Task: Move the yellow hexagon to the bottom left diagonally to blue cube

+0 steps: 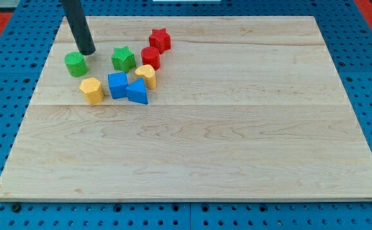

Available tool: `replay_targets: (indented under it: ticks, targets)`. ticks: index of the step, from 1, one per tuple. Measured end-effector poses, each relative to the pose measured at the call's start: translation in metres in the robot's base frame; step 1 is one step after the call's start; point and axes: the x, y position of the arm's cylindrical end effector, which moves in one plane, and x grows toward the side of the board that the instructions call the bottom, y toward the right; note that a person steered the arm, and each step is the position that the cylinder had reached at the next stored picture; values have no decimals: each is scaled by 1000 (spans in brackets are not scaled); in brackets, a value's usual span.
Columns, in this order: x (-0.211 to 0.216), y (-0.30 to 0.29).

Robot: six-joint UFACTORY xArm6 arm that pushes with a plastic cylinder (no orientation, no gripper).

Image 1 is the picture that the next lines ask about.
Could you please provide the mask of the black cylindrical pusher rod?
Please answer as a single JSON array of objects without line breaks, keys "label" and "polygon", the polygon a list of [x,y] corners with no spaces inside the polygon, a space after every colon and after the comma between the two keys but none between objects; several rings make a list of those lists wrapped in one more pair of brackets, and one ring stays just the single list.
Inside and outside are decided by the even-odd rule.
[{"label": "black cylindrical pusher rod", "polygon": [[79,52],[88,56],[96,51],[81,0],[60,0]]}]

